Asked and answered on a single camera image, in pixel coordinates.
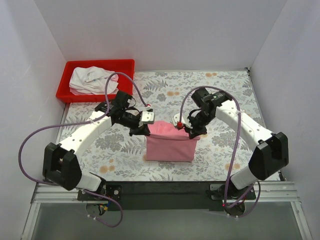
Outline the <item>pink t shirt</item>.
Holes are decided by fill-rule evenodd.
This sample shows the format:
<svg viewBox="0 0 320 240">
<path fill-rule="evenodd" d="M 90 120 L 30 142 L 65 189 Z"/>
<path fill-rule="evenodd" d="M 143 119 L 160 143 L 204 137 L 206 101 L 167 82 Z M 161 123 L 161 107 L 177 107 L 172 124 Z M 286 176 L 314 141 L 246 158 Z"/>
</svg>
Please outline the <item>pink t shirt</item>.
<svg viewBox="0 0 320 240">
<path fill-rule="evenodd" d="M 150 135 L 146 137 L 146 160 L 158 162 L 192 162 L 197 142 L 183 129 L 176 129 L 171 123 L 155 121 L 148 125 Z"/>
</svg>

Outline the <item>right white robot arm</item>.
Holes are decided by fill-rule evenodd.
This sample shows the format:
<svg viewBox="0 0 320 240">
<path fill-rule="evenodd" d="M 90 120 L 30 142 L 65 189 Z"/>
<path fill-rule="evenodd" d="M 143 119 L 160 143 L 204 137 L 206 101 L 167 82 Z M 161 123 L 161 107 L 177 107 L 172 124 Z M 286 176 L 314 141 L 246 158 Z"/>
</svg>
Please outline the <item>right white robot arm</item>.
<svg viewBox="0 0 320 240">
<path fill-rule="evenodd" d="M 288 137 L 283 132 L 274 133 L 261 126 L 241 110 L 238 101 L 229 93 L 220 89 L 209 93 L 207 87 L 202 86 L 191 90 L 189 95 L 198 107 L 197 114 L 189 115 L 186 122 L 180 120 L 178 124 L 184 126 L 190 139 L 206 134 L 206 126 L 213 119 L 219 119 L 252 151 L 248 165 L 227 177 L 225 187 L 230 198 L 239 198 L 246 187 L 269 178 L 288 165 Z"/>
</svg>

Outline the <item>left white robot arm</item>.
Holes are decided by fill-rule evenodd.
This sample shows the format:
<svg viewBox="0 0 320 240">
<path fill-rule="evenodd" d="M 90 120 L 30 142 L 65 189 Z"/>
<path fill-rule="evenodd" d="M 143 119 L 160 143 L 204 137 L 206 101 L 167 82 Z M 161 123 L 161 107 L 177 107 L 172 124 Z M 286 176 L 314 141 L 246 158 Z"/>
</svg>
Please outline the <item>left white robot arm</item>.
<svg viewBox="0 0 320 240">
<path fill-rule="evenodd" d="M 88 190 L 95 200 L 106 196 L 103 179 L 98 175 L 81 170 L 79 159 L 87 148 L 106 130 L 118 124 L 129 128 L 130 136 L 149 136 L 149 125 L 155 122 L 155 114 L 149 104 L 134 115 L 130 111 L 133 97 L 119 91 L 112 101 L 97 105 L 87 120 L 69 137 L 57 144 L 49 143 L 44 150 L 42 175 L 45 179 L 65 190 Z"/>
</svg>

